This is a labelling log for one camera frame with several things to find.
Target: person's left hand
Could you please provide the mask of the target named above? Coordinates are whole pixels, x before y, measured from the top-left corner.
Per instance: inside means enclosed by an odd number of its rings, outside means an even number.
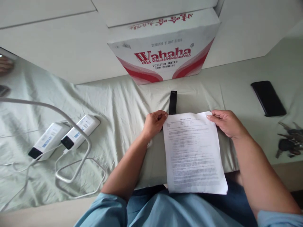
[[[5,56],[0,57],[0,75],[6,74],[12,67],[13,63]]]
[[[168,114],[163,110],[150,113],[146,116],[142,135],[151,140],[157,133],[160,132]]]

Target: light blue shirt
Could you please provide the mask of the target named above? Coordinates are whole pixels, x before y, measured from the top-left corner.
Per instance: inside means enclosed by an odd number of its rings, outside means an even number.
[[[126,202],[100,193],[76,223],[81,226],[127,226]],[[259,226],[303,226],[303,216],[260,211]],[[141,209],[130,226],[242,226],[196,194],[157,193]]]

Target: wahaha logo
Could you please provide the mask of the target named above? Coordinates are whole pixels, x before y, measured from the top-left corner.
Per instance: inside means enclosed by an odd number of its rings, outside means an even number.
[[[152,62],[159,62],[159,61],[166,61],[176,58],[182,58],[182,57],[189,57],[190,56],[190,49],[185,50],[179,50],[179,48],[176,48],[175,51],[170,51],[167,53],[162,53],[162,51],[158,51],[158,54],[151,54],[151,51],[147,52],[147,56],[145,52],[135,53],[134,54],[141,62],[142,64],[150,64]]]

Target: forearm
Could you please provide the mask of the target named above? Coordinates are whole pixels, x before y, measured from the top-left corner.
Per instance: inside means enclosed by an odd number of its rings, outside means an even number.
[[[101,190],[102,193],[129,200],[137,184],[149,141],[141,134],[132,143],[117,167],[109,175]]]
[[[244,190],[255,217],[260,210],[300,214],[300,208],[254,139],[246,135],[234,138],[233,142]]]

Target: shirt sleeve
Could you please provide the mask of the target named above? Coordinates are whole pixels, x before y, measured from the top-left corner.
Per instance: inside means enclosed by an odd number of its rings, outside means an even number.
[[[115,195],[100,193],[75,227],[126,226],[126,202]]]
[[[258,213],[258,225],[260,227],[303,227],[303,216],[300,214],[260,211]]]

